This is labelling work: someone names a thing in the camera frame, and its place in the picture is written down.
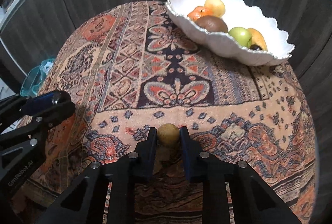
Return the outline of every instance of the teal basket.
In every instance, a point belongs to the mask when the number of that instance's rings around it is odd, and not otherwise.
[[[40,66],[34,67],[30,70],[21,87],[21,96],[37,96],[39,88],[46,79],[47,73],[51,69],[53,62],[54,59],[44,60]]]

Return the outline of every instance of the yellow pear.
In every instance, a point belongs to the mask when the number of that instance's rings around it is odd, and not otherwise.
[[[204,6],[211,9],[215,17],[221,18],[226,12],[226,7],[221,0],[206,0]]]

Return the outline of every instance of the green apple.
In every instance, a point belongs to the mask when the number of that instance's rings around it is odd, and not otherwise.
[[[235,38],[243,47],[250,47],[252,42],[251,33],[243,27],[234,27],[230,29],[229,34]]]

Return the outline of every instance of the round table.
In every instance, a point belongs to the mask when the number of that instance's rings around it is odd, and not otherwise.
[[[47,160],[23,187],[35,202],[48,206],[90,162],[116,161],[149,127],[173,123],[221,160],[247,161],[309,221],[315,131],[288,63],[220,58],[190,41],[162,2],[134,2],[69,37],[39,93],[55,89],[70,93],[76,113],[49,132]],[[200,223],[202,184],[188,184],[178,154],[159,158],[149,185],[136,187],[137,223]]]

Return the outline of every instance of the white bowl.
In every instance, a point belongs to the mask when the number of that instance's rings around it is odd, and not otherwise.
[[[242,47],[228,33],[213,32],[197,26],[188,13],[206,0],[167,0],[170,19],[182,29],[192,41],[208,47],[215,54],[233,58],[248,66],[279,65],[287,61],[295,46],[287,43],[288,32],[278,29],[276,19],[267,18],[257,6],[247,6],[243,0],[222,0],[226,13],[222,19],[228,29],[234,27],[254,28],[263,35],[268,51],[254,51]]]

